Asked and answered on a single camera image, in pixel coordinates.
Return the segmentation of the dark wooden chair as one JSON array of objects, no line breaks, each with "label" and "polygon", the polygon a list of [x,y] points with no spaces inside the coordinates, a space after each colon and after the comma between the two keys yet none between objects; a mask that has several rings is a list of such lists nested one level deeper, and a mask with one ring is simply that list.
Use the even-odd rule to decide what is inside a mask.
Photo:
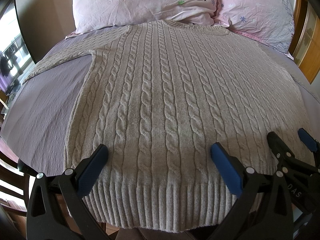
[{"label": "dark wooden chair", "polygon": [[8,213],[18,216],[27,216],[29,203],[30,176],[19,171],[17,163],[1,152],[1,193],[13,198],[5,200],[1,206]]}]

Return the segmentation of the pink floral pillow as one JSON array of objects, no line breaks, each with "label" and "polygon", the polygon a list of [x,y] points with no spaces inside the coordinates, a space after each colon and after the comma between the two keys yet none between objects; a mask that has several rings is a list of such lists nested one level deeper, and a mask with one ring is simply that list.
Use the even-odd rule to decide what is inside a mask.
[{"label": "pink floral pillow", "polygon": [[217,0],[214,22],[291,57],[295,23],[290,0]]}]

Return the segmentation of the lavender bed sheet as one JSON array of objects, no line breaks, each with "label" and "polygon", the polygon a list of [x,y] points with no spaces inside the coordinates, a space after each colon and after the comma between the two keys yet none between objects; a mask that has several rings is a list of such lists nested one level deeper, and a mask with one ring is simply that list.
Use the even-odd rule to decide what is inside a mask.
[{"label": "lavender bed sheet", "polygon": [[[113,29],[93,31],[86,35],[65,40],[54,47],[54,53],[87,37],[111,30]],[[268,51],[272,57],[288,64],[292,71],[307,81],[296,65],[288,62],[287,57],[279,55],[273,50]],[[91,56],[85,55],[59,64],[56,70],[41,74],[34,81],[27,81],[26,78],[4,120],[1,129],[3,140],[23,162],[48,177],[59,176],[68,169],[63,165],[63,146],[67,126],[76,96],[80,91],[91,62]],[[311,86],[309,88],[300,86],[299,89],[312,127],[311,132],[305,130],[314,139],[318,140],[319,97],[314,93]]]}]

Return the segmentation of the beige cable-knit sweater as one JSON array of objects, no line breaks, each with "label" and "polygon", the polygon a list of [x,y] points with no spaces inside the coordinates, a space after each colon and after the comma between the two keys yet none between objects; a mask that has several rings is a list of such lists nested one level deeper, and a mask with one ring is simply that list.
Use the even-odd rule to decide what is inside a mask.
[{"label": "beige cable-knit sweater", "polygon": [[69,117],[63,165],[104,144],[110,154],[84,198],[95,219],[180,232],[221,222],[235,198],[209,157],[219,142],[263,174],[276,132],[313,164],[297,131],[311,132],[299,87],[309,83],[262,44],[223,27],[156,21],[87,37],[42,59],[41,74],[92,58]]}]

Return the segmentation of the white floral pillow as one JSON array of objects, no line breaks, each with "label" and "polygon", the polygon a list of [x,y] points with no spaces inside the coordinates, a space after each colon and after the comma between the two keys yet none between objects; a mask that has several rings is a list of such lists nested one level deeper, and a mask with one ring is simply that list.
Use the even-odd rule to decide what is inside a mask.
[{"label": "white floral pillow", "polygon": [[73,0],[77,34],[104,27],[173,20],[213,25],[216,0]]}]

